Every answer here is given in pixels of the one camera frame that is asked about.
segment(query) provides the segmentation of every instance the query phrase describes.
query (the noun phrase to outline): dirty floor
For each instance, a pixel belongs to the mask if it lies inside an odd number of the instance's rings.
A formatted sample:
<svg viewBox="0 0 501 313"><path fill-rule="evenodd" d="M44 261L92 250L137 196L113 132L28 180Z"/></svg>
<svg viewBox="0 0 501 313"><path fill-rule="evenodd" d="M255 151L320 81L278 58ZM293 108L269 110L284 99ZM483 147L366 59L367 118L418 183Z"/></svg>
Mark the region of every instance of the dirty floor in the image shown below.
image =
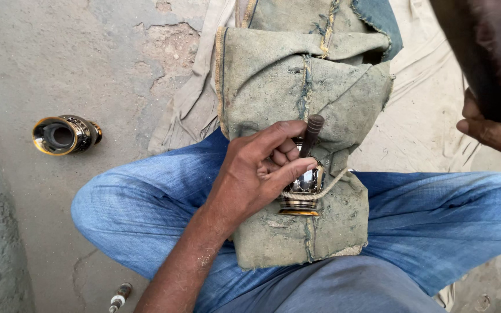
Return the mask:
<svg viewBox="0 0 501 313"><path fill-rule="evenodd" d="M106 169L147 156L170 96L190 75L206 0L0 0L0 165L12 191L37 311L104 312L115 289L148 281L116 264L72 224L76 191ZM43 117L76 114L104 139L66 158L37 151ZM501 170L483 148L473 170ZM501 256L458 283L454 312L501 312Z"/></svg>

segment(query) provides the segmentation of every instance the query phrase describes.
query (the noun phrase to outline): forearm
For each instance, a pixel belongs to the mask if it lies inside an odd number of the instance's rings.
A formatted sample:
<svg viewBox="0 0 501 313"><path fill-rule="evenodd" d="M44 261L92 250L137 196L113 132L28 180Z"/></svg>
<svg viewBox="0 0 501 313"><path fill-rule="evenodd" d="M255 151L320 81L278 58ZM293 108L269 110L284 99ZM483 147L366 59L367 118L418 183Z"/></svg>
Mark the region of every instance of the forearm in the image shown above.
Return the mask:
<svg viewBox="0 0 501 313"><path fill-rule="evenodd" d="M222 244L233 232L217 210L197 210L144 292L135 313L192 312Z"/></svg>

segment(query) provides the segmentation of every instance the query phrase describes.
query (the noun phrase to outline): rope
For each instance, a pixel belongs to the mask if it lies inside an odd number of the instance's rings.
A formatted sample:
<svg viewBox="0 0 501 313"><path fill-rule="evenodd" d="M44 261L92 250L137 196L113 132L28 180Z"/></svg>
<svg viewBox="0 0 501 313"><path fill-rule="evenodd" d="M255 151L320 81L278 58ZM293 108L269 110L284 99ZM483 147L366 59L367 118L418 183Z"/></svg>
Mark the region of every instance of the rope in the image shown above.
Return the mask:
<svg viewBox="0 0 501 313"><path fill-rule="evenodd" d="M333 186L336 185L338 181L344 176L345 172L347 172L347 168L344 168L341 173L339 173L336 178L333 179L333 181L324 189L321 193L315 194L315 195L305 195L305 194L294 194L294 193L289 193L289 192L282 192L282 196L288 197L289 199L295 199L295 200L317 200L325 196L330 190L333 188Z"/></svg>

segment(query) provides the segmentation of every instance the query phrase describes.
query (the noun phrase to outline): leg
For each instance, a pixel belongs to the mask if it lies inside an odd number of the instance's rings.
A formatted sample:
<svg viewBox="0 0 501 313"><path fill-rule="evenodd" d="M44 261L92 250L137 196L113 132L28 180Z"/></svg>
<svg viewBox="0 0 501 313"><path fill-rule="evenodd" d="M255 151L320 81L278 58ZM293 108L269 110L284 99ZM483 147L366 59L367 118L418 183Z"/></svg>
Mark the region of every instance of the leg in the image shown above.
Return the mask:
<svg viewBox="0 0 501 313"><path fill-rule="evenodd" d="M201 143L111 169L87 183L73 200L73 221L103 253L147 279L177 243L206 201L227 150L219 131ZM197 300L211 312L258 286L276 268L243 272L226 242Z"/></svg>
<svg viewBox="0 0 501 313"><path fill-rule="evenodd" d="M501 254L501 173L355 173L369 190L362 254L399 266L430 296Z"/></svg>

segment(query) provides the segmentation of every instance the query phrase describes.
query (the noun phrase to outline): tool handle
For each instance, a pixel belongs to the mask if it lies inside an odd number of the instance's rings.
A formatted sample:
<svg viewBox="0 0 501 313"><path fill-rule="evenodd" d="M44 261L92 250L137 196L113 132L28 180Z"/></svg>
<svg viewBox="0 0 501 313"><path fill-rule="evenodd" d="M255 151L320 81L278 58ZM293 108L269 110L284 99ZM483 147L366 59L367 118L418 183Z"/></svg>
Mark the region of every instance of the tool handle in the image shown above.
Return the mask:
<svg viewBox="0 0 501 313"><path fill-rule="evenodd" d="M303 145L301 146L301 152L299 152L299 158L308 157L316 141L318 141L318 134L323 126L324 117L322 115L313 114L308 117L307 130L304 132Z"/></svg>

